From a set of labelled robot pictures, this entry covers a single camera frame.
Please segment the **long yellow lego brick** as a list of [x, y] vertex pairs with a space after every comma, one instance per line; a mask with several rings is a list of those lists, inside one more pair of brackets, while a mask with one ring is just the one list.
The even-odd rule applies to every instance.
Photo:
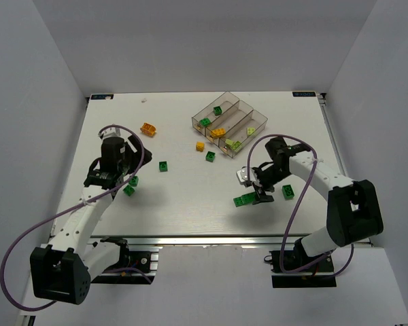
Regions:
[[214, 138], [214, 139], [223, 137], [225, 134], [226, 134], [226, 131], [224, 128], [217, 128], [217, 129], [213, 129], [210, 131], [210, 136], [211, 138]]

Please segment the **orange lego brick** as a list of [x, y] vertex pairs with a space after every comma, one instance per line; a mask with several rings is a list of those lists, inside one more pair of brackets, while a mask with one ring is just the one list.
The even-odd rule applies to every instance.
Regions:
[[145, 134], [146, 136], [153, 137], [156, 134], [156, 127], [144, 122], [140, 131]]

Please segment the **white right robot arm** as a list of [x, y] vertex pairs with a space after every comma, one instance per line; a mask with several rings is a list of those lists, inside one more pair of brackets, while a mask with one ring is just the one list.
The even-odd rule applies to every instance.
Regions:
[[[265, 148], [270, 163], [253, 167], [246, 165], [246, 186], [256, 192], [255, 203], [272, 202], [274, 185], [289, 176], [298, 177], [305, 186], [286, 226], [279, 268], [284, 274], [303, 272], [326, 259], [335, 249], [352, 246], [355, 242], [381, 234], [384, 223], [375, 186], [368, 180], [356, 181], [342, 175], [320, 161], [317, 151], [306, 142], [295, 139], [286, 143], [283, 134], [266, 135]], [[285, 267], [284, 253], [294, 218], [309, 188], [313, 188], [327, 203], [324, 227], [298, 239], [289, 259], [293, 269]]]

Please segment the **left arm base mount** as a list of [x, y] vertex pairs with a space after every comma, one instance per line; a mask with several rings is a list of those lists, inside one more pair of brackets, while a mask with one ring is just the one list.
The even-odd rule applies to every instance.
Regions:
[[130, 251], [126, 267], [109, 267], [108, 273], [96, 277], [92, 284], [149, 285], [155, 278], [157, 267], [157, 251]]

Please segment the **green rounded lego brick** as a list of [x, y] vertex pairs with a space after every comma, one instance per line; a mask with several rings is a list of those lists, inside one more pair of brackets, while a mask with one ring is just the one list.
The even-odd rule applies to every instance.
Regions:
[[160, 172], [167, 172], [168, 171], [167, 161], [160, 161], [158, 163], [158, 167]]

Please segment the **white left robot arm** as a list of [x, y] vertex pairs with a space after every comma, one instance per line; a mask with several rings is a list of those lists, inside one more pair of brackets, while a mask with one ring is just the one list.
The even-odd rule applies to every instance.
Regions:
[[84, 180], [81, 207], [71, 210], [64, 226], [45, 247], [31, 253], [35, 297], [78, 305], [98, 276], [131, 267], [124, 238], [106, 236], [93, 249], [86, 247], [118, 190], [127, 187], [129, 177], [151, 159], [152, 153], [135, 135], [123, 139], [112, 132], [102, 138], [101, 155], [92, 162]]

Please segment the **long green lego plate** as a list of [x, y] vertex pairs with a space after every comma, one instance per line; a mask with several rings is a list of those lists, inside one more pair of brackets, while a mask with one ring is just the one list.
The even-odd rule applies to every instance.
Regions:
[[245, 206], [252, 204], [256, 199], [256, 193], [250, 192], [239, 197], [233, 198], [235, 207]]

